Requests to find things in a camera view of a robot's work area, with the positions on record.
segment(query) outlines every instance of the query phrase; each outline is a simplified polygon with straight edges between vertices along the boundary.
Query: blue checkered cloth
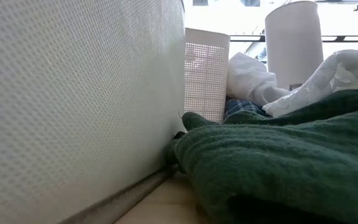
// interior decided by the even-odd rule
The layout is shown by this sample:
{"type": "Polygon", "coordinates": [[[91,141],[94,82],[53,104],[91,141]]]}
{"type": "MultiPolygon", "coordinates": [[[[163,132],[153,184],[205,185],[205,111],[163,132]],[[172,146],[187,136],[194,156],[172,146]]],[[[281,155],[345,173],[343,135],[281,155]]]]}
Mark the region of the blue checkered cloth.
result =
{"type": "Polygon", "coordinates": [[[262,110],[261,106],[256,105],[251,101],[227,99],[223,118],[226,119],[230,115],[240,111],[251,111],[260,114],[262,116],[266,116],[268,118],[270,117],[268,114],[265,113],[264,110],[262,110]]]}

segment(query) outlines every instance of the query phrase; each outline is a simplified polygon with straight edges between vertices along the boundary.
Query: green fleece fabric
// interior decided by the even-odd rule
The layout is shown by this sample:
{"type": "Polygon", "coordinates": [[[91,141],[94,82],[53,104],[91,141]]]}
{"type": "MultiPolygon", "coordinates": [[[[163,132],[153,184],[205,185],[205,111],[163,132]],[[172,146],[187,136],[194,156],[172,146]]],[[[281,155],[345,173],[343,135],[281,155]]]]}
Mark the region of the green fleece fabric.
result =
{"type": "Polygon", "coordinates": [[[278,118],[182,120],[188,133],[169,144],[167,161],[219,223],[358,223],[358,90],[278,118]]]}

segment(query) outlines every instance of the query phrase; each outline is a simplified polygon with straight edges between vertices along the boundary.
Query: gray strip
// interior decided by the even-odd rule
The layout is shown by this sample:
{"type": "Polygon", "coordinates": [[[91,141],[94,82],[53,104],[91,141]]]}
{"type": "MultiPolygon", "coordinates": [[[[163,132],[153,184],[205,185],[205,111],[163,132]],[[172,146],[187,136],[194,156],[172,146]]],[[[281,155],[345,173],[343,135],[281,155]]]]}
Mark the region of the gray strip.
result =
{"type": "Polygon", "coordinates": [[[60,224],[112,224],[157,188],[165,179],[173,175],[175,171],[174,168],[159,170],[60,224]]]}

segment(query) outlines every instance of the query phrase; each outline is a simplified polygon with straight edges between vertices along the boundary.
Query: perforated basket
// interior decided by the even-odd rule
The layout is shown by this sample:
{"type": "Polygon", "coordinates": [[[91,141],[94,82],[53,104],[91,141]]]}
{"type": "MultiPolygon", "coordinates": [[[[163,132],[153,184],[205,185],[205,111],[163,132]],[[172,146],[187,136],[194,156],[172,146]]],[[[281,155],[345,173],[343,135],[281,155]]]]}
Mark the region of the perforated basket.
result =
{"type": "Polygon", "coordinates": [[[186,29],[185,111],[223,120],[230,37],[186,29]]]}

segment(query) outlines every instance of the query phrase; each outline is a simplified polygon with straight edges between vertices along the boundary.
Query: white mesh panel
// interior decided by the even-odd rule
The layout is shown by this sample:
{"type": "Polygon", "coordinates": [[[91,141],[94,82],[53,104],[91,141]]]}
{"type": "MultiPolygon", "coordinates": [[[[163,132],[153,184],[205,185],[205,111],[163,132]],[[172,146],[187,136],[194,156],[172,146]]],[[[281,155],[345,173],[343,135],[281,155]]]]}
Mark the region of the white mesh panel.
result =
{"type": "Polygon", "coordinates": [[[0,1],[0,223],[56,223],[162,164],[179,0],[0,1]]]}
{"type": "Polygon", "coordinates": [[[186,29],[185,111],[223,120],[230,37],[186,29]]]}

